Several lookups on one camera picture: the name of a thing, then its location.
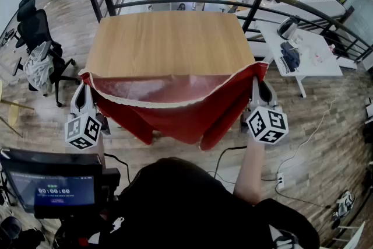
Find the wooden stool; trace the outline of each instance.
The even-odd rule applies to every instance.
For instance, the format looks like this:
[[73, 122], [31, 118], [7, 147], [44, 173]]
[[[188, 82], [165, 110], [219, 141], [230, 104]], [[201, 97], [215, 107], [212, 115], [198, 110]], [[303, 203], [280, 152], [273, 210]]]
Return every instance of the wooden stool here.
[[29, 106], [21, 105], [18, 103], [17, 100], [14, 100], [13, 102], [2, 100], [2, 81], [0, 80], [0, 103], [10, 105], [9, 107], [9, 113], [8, 113], [8, 122], [6, 122], [1, 116], [0, 121], [3, 122], [9, 129], [11, 129], [15, 134], [20, 136], [22, 138], [22, 135], [18, 133], [15, 129], [13, 129], [13, 126], [16, 124], [18, 115], [19, 115], [19, 107], [31, 109], [34, 110], [34, 108], [31, 108]]

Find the wooden floor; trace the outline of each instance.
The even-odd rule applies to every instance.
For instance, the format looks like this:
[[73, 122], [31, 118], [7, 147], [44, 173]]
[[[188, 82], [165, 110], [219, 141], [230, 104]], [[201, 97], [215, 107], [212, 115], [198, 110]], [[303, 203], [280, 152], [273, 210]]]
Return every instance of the wooden floor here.
[[[43, 8], [49, 0], [37, 0], [37, 7]], [[45, 7], [53, 39], [62, 44], [64, 58], [74, 58], [76, 67], [70, 66], [66, 75], [76, 75], [84, 67], [98, 23], [89, 0], [53, 0]], [[6, 49], [1, 49], [1, 62], [9, 68], [18, 57], [26, 57], [25, 49], [13, 53], [14, 41]], [[9, 80], [3, 68], [2, 78]], [[19, 138], [5, 126], [0, 126], [0, 145], [46, 152], [65, 152], [64, 123], [69, 114], [69, 102], [76, 86], [63, 82], [60, 87], [60, 101], [67, 106], [57, 108], [54, 95], [43, 97], [41, 93], [28, 90], [24, 74], [17, 75], [20, 81], [3, 89], [5, 100], [19, 100], [35, 108], [35, 111], [21, 110], [16, 129], [23, 134]], [[306, 141], [318, 126], [323, 112], [336, 97], [332, 110], [325, 115], [324, 122], [312, 139], [301, 148], [296, 157], [283, 165], [285, 189], [281, 192], [290, 197], [301, 198], [320, 205], [333, 205], [344, 190], [356, 194], [355, 209], [363, 200], [361, 185], [368, 161], [372, 160], [370, 145], [364, 144], [361, 134], [366, 119], [364, 99], [373, 94], [373, 84], [366, 72], [343, 69], [342, 78], [306, 78], [303, 81], [307, 98], [300, 97], [294, 78], [281, 77], [275, 65], [268, 70], [267, 80], [273, 85], [283, 111], [287, 113], [290, 133], [276, 146], [266, 147], [266, 161], [263, 177], [274, 179], [279, 164], [291, 157], [301, 143]], [[0, 106], [0, 115], [7, 116], [7, 106]], [[105, 151], [117, 155], [130, 165], [131, 179], [139, 169], [161, 157], [176, 156], [196, 163], [205, 170], [214, 170], [221, 151], [231, 146], [245, 145], [247, 137], [238, 132], [236, 122], [221, 142], [211, 151], [201, 152], [198, 145], [185, 145], [166, 136], [157, 136], [151, 146], [144, 145], [115, 123], [111, 122], [111, 136], [105, 136]], [[219, 174], [234, 182], [237, 177], [243, 150], [227, 152], [221, 160]], [[107, 159], [108, 167], [119, 168], [122, 174], [118, 191], [126, 186], [125, 169], [115, 160]], [[233, 185], [224, 183], [228, 190]], [[275, 182], [263, 182], [263, 197], [274, 198], [305, 215], [319, 230], [323, 241], [336, 234], [330, 229], [332, 210], [280, 197], [275, 193]], [[8, 214], [0, 208], [0, 218]], [[21, 210], [15, 209], [22, 218]], [[58, 225], [42, 220], [53, 231]], [[40, 227], [32, 222], [29, 227]]]

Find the table leg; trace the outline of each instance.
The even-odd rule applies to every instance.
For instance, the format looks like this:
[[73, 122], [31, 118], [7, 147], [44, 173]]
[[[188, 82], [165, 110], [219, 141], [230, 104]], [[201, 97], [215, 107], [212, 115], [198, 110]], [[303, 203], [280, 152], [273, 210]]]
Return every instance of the table leg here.
[[22, 135], [20, 133], [18, 133], [16, 130], [14, 130], [1, 116], [0, 116], [0, 121], [2, 121], [9, 129], [11, 129], [15, 134], [17, 134], [18, 136], [20, 136], [21, 138]]
[[302, 84], [302, 80], [305, 78], [305, 76], [295, 76], [297, 82], [298, 82], [298, 85], [299, 85], [299, 88], [301, 90], [301, 93], [302, 93], [302, 97], [306, 97], [306, 94], [305, 94], [305, 91], [304, 91], [304, 88], [303, 88], [303, 84]]
[[7, 105], [14, 105], [14, 106], [18, 106], [18, 107], [21, 107], [21, 108], [35, 110], [34, 108], [31, 108], [29, 106], [17, 104], [17, 103], [14, 103], [14, 102], [9, 102], [9, 101], [6, 101], [6, 100], [0, 100], [0, 103], [7, 104]]
[[263, 62], [267, 62], [269, 65], [273, 61], [273, 54], [271, 51], [267, 54], [266, 57], [264, 57]]

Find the white table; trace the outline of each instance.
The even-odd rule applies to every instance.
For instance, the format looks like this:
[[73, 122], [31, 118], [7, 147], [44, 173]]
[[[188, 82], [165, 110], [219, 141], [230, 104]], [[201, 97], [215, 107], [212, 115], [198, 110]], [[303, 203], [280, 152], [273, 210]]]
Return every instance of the white table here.
[[[336, 57], [330, 53], [328, 44], [322, 36], [301, 29], [295, 31], [294, 37], [300, 35], [303, 38], [300, 47], [308, 48], [308, 51], [305, 54], [301, 54], [299, 67], [294, 72], [287, 72], [281, 60], [283, 56], [281, 53], [281, 44], [286, 42], [286, 40], [281, 38], [277, 33], [279, 25], [264, 21], [256, 21], [256, 27], [261, 31], [270, 50], [263, 61], [270, 64], [274, 60], [281, 76], [295, 77], [303, 97], [306, 97], [306, 94], [302, 85], [302, 80], [306, 76], [342, 76], [342, 71], [338, 66]], [[327, 58], [324, 59], [322, 63], [314, 64], [309, 57], [309, 54], [314, 51], [317, 51], [318, 54]]]

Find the red garment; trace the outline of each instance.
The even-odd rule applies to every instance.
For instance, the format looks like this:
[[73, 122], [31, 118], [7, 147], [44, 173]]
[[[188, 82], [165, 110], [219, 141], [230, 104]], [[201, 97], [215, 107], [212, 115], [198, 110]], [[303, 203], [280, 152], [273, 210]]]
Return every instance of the red garment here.
[[101, 112], [144, 143], [152, 143], [156, 130], [189, 144], [202, 137], [200, 148], [208, 150], [248, 104], [252, 77], [262, 81], [267, 68], [257, 62], [232, 76], [99, 78], [85, 72], [81, 77], [93, 88]]

